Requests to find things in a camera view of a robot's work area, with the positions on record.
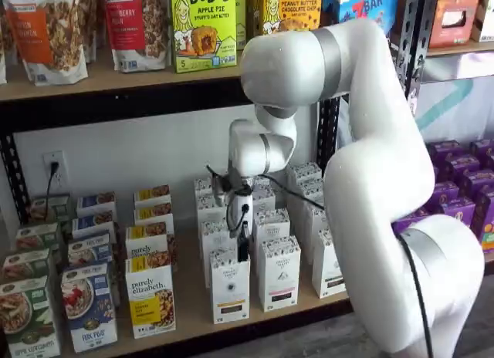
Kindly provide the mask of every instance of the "green box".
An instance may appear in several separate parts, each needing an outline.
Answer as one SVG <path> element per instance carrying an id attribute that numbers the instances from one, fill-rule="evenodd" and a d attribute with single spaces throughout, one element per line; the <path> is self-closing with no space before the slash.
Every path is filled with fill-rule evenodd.
<path id="1" fill-rule="evenodd" d="M 177 73 L 237 64 L 235 0 L 171 0 Z"/>

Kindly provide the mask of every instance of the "floor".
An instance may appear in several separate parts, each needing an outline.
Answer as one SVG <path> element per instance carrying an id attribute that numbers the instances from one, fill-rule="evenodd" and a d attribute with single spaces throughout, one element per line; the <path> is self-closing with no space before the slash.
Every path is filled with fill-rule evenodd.
<path id="1" fill-rule="evenodd" d="M 455 357 L 494 357 L 494 275 L 484 278 Z M 254 340 L 195 358 L 385 358 L 354 314 Z"/>

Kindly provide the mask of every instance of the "teal stripe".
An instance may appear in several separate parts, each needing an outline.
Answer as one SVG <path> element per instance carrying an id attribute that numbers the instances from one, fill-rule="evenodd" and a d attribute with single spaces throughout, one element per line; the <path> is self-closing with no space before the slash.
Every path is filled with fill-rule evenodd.
<path id="1" fill-rule="evenodd" d="M 437 102 L 429 110 L 427 110 L 416 121 L 419 130 L 423 130 L 440 116 L 447 113 L 451 108 L 461 103 L 472 92 L 473 80 L 472 79 L 460 79 L 453 82 L 456 89 L 445 98 Z"/>

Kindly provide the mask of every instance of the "shelf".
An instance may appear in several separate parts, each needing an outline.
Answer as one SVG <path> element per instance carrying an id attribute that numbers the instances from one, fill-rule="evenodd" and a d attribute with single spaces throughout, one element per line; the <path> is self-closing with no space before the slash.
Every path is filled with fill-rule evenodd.
<path id="1" fill-rule="evenodd" d="M 88 65 L 89 77 L 67 86 L 34 86 L 24 68 L 7 68 L 0 86 L 2 126 L 9 133 L 250 104 L 239 66 L 177 74 L 113 70 L 108 50 Z"/>

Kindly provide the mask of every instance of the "electrical outlet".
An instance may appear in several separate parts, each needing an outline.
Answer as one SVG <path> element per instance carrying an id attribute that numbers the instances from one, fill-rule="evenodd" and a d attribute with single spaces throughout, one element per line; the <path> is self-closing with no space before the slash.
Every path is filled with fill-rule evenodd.
<path id="1" fill-rule="evenodd" d="M 67 170 L 67 165 L 65 162 L 65 157 L 63 156 L 63 151 L 47 152 L 43 155 L 43 162 L 45 164 L 46 176 L 49 179 L 51 174 L 51 164 L 52 162 L 59 163 L 59 168 L 55 172 L 52 179 L 52 185 L 50 186 L 50 193 L 65 193 L 69 192 L 69 173 Z"/>

